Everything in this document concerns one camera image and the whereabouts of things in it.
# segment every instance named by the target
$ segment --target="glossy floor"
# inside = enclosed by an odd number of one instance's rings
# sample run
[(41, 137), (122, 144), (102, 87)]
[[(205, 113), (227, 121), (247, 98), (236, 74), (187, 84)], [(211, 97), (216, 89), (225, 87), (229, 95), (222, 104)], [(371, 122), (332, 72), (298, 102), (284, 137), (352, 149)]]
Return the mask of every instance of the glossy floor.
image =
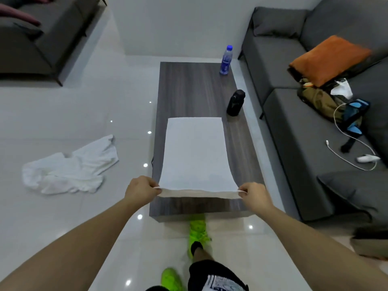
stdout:
[[(31, 255), (124, 196), (133, 177), (151, 176), (160, 61), (218, 59), (129, 57), (109, 8), (102, 9), (61, 74), (52, 81), (0, 82), (0, 279)], [(258, 123), (257, 99), (246, 66), (232, 63), (266, 185), (276, 206), (295, 207), (273, 145)], [(24, 163), (55, 152), (70, 153), (105, 135), (115, 136), (119, 163), (104, 173), (95, 194), (43, 196), (21, 182)], [(252, 290), (309, 290), (279, 240), (251, 216), (211, 220), (212, 253)], [(141, 208), (127, 223), (91, 290), (145, 290), (166, 267), (188, 280), (188, 223), (160, 224)]]

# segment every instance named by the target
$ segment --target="plastic water bottle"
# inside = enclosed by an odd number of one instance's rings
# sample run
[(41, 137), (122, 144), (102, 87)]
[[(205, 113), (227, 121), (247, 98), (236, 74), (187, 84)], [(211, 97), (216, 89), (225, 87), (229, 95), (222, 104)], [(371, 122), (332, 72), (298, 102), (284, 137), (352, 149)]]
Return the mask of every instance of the plastic water bottle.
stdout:
[(222, 56), (221, 69), (220, 69), (221, 74), (223, 75), (228, 74), (229, 66), (230, 66), (230, 63), (232, 62), (232, 56), (233, 56), (233, 46), (229, 45), (226, 48), (224, 55)]

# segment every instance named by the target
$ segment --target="person's left hand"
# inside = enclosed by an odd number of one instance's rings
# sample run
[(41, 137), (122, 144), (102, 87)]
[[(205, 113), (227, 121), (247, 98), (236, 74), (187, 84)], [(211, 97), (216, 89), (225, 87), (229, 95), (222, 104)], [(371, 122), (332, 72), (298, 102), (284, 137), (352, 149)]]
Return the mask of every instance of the person's left hand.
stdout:
[(154, 198), (162, 193), (162, 189), (154, 189), (158, 187), (158, 183), (148, 176), (140, 176), (134, 178), (128, 185), (125, 191), (124, 200), (135, 204), (138, 208), (150, 203)]

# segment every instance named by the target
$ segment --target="neon green shoe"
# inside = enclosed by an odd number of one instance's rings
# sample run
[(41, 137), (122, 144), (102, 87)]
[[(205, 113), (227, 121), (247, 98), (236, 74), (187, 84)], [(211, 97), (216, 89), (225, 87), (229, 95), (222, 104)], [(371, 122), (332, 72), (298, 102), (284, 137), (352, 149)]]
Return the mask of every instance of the neon green shoe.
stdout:
[(211, 241), (208, 233), (206, 232), (205, 220), (193, 220), (190, 222), (189, 249), (187, 250), (187, 253), (191, 259), (193, 258), (191, 245), (196, 241), (200, 242), (202, 246), (204, 246), (208, 241)]
[(182, 281), (178, 273), (172, 268), (163, 271), (160, 284), (168, 291), (183, 291)]

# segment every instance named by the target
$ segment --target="black tumbler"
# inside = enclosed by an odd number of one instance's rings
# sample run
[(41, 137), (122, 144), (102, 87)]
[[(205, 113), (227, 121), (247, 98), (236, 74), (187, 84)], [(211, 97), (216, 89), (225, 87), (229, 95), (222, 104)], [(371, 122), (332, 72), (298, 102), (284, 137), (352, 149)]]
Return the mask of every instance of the black tumbler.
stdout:
[(237, 90), (233, 96), (230, 98), (228, 108), (226, 109), (226, 113), (230, 116), (237, 116), (243, 107), (245, 98), (245, 92), (243, 90)]

